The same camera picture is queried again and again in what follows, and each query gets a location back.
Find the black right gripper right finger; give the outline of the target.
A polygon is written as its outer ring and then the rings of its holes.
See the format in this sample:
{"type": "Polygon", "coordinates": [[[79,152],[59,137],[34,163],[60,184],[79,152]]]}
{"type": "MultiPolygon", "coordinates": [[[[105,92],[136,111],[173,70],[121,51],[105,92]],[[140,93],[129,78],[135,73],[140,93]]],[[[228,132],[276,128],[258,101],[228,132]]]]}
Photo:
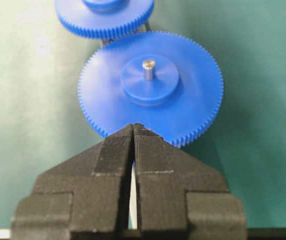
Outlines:
{"type": "Polygon", "coordinates": [[[245,240],[246,214],[224,176],[133,126],[139,230],[145,240],[245,240]]]}

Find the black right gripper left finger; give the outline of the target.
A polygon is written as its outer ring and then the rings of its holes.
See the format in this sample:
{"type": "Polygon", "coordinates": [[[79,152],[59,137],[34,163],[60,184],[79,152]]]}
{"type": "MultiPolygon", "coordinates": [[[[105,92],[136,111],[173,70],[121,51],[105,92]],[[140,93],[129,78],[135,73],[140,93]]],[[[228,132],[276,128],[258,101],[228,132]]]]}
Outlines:
{"type": "Polygon", "coordinates": [[[128,227],[133,125],[40,174],[11,223],[13,240],[116,240],[128,227]]]}

